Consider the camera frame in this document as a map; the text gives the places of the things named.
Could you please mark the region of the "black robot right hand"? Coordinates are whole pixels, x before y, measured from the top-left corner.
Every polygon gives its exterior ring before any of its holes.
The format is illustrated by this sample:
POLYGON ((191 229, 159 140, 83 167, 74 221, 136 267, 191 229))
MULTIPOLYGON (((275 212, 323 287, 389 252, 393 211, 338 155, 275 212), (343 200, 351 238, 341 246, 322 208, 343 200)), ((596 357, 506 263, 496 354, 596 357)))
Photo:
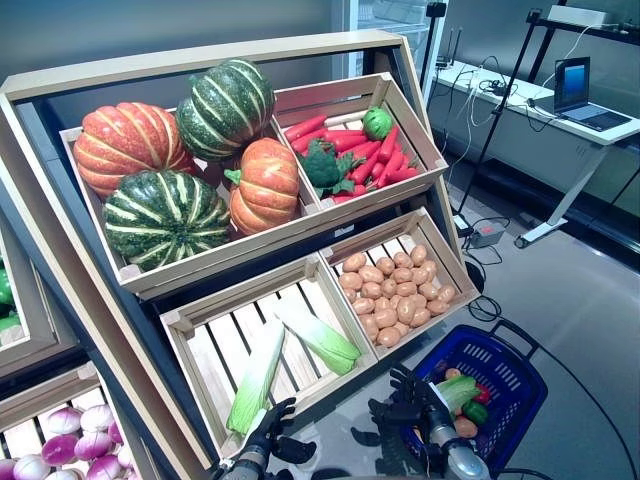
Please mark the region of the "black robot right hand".
POLYGON ((390 385, 394 389, 390 403, 368 401, 372 420, 378 426, 417 428, 426 440, 440 427, 453 427, 449 409, 432 383, 396 364, 390 370, 390 385))

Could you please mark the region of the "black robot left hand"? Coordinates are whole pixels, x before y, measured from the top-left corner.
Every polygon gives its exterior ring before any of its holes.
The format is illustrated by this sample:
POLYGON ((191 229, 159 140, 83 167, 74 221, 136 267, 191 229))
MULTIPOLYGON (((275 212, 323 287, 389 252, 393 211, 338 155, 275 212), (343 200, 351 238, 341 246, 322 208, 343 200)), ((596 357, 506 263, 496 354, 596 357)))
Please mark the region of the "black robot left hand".
POLYGON ((243 452, 257 452, 265 461, 271 455, 296 465, 309 461, 317 449, 314 441, 304 443, 283 436, 284 429, 293 423, 286 416, 294 414, 295 402, 294 397, 289 397, 268 410, 257 428, 248 436, 243 452))

